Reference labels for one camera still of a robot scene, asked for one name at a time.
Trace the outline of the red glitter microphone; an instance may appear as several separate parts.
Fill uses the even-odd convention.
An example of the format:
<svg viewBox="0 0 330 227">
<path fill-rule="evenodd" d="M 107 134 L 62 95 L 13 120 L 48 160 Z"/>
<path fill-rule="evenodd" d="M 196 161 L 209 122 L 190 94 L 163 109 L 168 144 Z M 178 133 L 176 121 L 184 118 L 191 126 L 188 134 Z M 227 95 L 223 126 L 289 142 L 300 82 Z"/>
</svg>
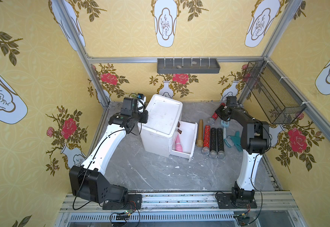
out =
<svg viewBox="0 0 330 227">
<path fill-rule="evenodd" d="M 210 153 L 210 125 L 206 125 L 204 129 L 202 154 L 209 155 Z"/>
<path fill-rule="evenodd" d="M 221 103 L 219 107 L 225 107 L 225 103 Z M 217 118 L 218 118 L 218 114 L 214 112 L 213 115 L 207 121 L 208 125 L 214 125 Z"/>
</svg>

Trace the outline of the white three-drawer cabinet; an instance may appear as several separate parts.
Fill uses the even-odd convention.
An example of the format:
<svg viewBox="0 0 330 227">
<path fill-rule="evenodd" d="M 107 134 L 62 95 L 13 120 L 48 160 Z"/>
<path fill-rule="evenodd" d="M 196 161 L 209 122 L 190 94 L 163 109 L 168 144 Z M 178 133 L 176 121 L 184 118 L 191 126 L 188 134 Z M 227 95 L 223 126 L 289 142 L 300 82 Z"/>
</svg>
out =
<svg viewBox="0 0 330 227">
<path fill-rule="evenodd" d="M 178 122 L 182 116 L 182 102 L 155 94 L 146 110 L 148 122 L 138 124 L 145 151 L 169 157 L 175 141 Z"/>
</svg>

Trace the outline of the black microphone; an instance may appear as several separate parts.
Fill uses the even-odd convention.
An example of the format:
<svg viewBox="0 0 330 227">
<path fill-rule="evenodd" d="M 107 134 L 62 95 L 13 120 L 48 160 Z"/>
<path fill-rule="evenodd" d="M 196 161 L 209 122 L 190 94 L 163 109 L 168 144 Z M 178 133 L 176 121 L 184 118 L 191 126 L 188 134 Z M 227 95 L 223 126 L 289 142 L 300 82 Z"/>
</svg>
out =
<svg viewBox="0 0 330 227">
<path fill-rule="evenodd" d="M 217 128 L 217 157 L 225 158 L 223 128 Z"/>
<path fill-rule="evenodd" d="M 216 159 L 217 158 L 217 129 L 216 128 L 210 129 L 209 148 L 210 148 L 209 157 L 211 159 Z"/>
</svg>

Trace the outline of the pink microphone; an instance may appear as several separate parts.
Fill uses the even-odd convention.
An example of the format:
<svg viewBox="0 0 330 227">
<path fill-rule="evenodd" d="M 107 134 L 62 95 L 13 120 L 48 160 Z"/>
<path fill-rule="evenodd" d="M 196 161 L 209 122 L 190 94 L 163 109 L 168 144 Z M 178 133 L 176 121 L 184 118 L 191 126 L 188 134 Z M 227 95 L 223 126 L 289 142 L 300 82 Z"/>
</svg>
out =
<svg viewBox="0 0 330 227">
<path fill-rule="evenodd" d="M 175 139 L 175 150 L 178 152 L 183 152 L 183 148 L 180 140 L 180 134 L 177 134 Z"/>
</svg>

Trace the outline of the white bottom drawer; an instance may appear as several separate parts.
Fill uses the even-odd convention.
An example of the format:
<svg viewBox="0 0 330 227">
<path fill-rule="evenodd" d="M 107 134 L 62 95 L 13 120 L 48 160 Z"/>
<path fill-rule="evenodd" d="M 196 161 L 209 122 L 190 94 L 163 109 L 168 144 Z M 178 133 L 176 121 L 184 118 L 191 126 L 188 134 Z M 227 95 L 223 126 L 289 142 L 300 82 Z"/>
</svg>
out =
<svg viewBox="0 0 330 227">
<path fill-rule="evenodd" d="M 179 128 L 176 131 L 179 136 L 180 145 L 182 146 L 182 152 L 176 150 L 176 140 L 173 142 L 169 152 L 170 155 L 185 158 L 188 162 L 191 162 L 194 155 L 194 148 L 198 134 L 198 124 L 179 121 Z"/>
</svg>

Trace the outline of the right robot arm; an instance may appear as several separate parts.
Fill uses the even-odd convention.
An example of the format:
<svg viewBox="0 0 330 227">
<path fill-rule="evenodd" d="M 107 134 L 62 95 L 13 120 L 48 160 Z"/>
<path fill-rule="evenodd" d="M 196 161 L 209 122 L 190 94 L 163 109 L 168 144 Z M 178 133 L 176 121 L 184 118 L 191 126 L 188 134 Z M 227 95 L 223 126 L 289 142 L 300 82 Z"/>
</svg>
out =
<svg viewBox="0 0 330 227">
<path fill-rule="evenodd" d="M 232 188 L 231 199 L 233 202 L 241 200 L 251 202 L 257 191 L 254 182 L 259 163 L 270 148 L 269 124 L 249 115 L 238 105 L 235 96 L 228 96 L 225 106 L 220 106 L 216 114 L 221 120 L 235 120 L 242 126 L 240 146 L 243 160 L 240 175 Z"/>
</svg>

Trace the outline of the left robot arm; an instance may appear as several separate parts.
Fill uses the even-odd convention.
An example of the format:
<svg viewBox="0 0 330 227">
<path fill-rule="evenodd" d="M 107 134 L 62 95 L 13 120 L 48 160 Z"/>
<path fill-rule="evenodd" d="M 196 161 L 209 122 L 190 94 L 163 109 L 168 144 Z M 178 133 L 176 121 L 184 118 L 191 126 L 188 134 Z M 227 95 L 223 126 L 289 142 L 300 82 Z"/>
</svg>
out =
<svg viewBox="0 0 330 227">
<path fill-rule="evenodd" d="M 87 202 L 106 208 L 112 204 L 128 206 L 128 189 L 110 184 L 105 172 L 111 157 L 122 139 L 132 133 L 137 124 L 148 122 L 146 96 L 132 93 L 124 98 L 120 112 L 110 117 L 103 137 L 89 157 L 69 172 L 72 194 Z"/>
</svg>

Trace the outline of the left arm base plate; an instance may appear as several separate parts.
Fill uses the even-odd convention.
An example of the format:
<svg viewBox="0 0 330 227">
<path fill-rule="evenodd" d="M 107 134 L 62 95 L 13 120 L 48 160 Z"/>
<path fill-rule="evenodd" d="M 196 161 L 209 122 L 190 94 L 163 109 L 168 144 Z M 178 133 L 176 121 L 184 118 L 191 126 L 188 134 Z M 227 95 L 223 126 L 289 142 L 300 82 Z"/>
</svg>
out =
<svg viewBox="0 0 330 227">
<path fill-rule="evenodd" d="M 126 194 L 119 200 L 105 200 L 103 210 L 139 210 L 141 209 L 141 194 Z"/>
</svg>

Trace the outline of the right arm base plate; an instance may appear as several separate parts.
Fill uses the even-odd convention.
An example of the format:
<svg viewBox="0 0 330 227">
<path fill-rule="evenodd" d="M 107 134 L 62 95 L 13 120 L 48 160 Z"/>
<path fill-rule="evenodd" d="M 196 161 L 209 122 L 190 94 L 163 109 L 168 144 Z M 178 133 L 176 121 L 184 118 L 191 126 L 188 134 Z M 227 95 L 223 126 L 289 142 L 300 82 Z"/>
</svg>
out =
<svg viewBox="0 0 330 227">
<path fill-rule="evenodd" d="M 219 209 L 256 209 L 258 207 L 255 199 L 250 199 L 250 197 L 218 192 L 215 194 L 215 199 Z"/>
</svg>

